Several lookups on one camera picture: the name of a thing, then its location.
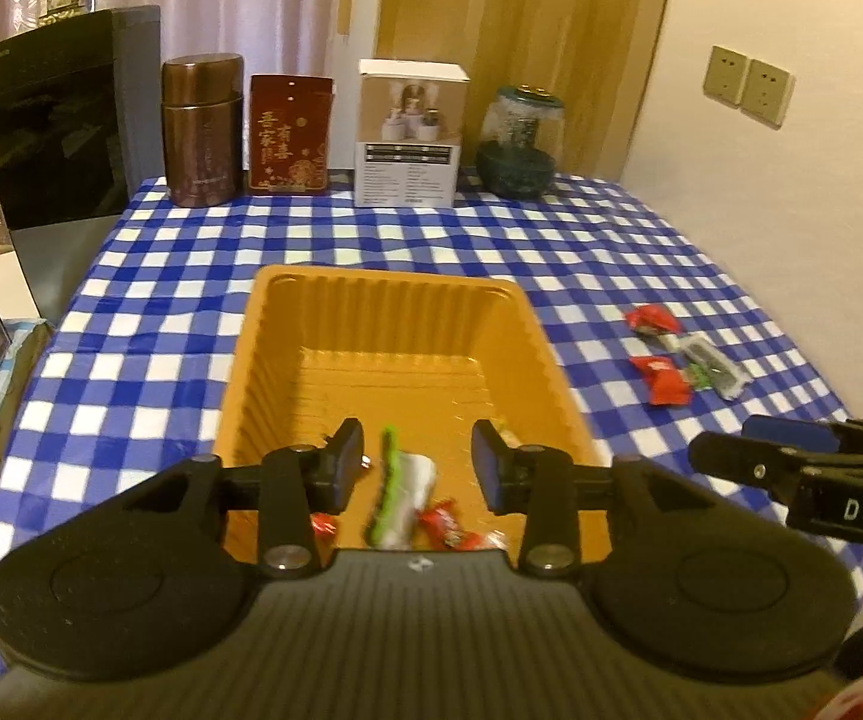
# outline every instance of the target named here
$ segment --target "red package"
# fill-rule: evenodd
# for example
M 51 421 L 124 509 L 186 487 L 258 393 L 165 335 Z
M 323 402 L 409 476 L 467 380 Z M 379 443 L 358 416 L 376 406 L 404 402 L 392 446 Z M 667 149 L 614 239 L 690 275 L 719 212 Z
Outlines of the red package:
M 636 333 L 643 336 L 660 336 L 663 333 L 681 332 L 681 323 L 670 314 L 665 306 L 656 306 L 649 303 L 639 306 L 633 311 L 625 314 L 625 321 Z
M 338 538 L 338 518 L 332 517 L 332 514 L 317 512 L 311 516 L 311 529 L 314 531 L 314 542 L 318 547 L 321 565 L 326 565 L 332 556 L 334 541 Z
M 457 516 L 454 500 L 439 501 L 428 511 L 418 516 L 418 523 L 428 533 L 433 549 L 454 549 L 467 552 L 473 549 L 486 549 L 490 545 L 478 533 L 469 533 Z
M 692 388 L 668 357 L 632 357 L 632 365 L 642 372 L 649 386 L 653 406 L 686 406 Z

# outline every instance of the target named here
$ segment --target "screw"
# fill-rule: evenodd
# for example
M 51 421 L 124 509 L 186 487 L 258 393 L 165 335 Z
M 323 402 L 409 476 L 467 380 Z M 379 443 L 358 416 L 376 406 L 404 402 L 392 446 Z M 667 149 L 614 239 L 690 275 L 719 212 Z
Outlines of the screw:
M 539 544 L 525 560 L 535 573 L 556 576 L 574 565 L 574 552 L 564 544 Z
M 311 552 L 300 544 L 279 544 L 265 551 L 265 564 L 276 571 L 297 571 L 311 562 Z

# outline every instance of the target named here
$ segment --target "thermos lid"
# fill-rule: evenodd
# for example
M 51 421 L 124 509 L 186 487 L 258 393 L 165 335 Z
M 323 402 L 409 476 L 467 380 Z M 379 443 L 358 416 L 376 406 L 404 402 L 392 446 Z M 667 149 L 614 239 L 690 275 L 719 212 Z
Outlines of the thermos lid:
M 215 105 L 241 98 L 245 60 L 238 53 L 177 56 L 161 65 L 165 105 Z

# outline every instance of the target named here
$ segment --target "checkered tablecloth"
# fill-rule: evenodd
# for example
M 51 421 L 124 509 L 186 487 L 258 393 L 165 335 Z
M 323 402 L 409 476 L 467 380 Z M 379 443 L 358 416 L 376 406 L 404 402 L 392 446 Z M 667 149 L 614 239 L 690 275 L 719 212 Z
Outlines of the checkered tablecloth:
M 133 199 L 71 303 L 26 394 L 0 481 L 0 558 L 214 440 L 245 303 L 274 263 L 500 278 L 529 295 L 603 458 L 640 452 L 689 473 L 702 430 L 752 413 L 843 418 L 841 401 L 755 301 L 621 187 L 561 177 L 542 203 L 483 194 L 454 210 L 356 209 L 347 175 L 329 197 L 176 208 L 161 181 Z M 622 312 L 664 303 L 754 381 L 652 408 L 627 358 L 646 354 Z M 782 517 L 756 490 L 720 493 Z M 863 594 L 863 548 L 833 542 Z

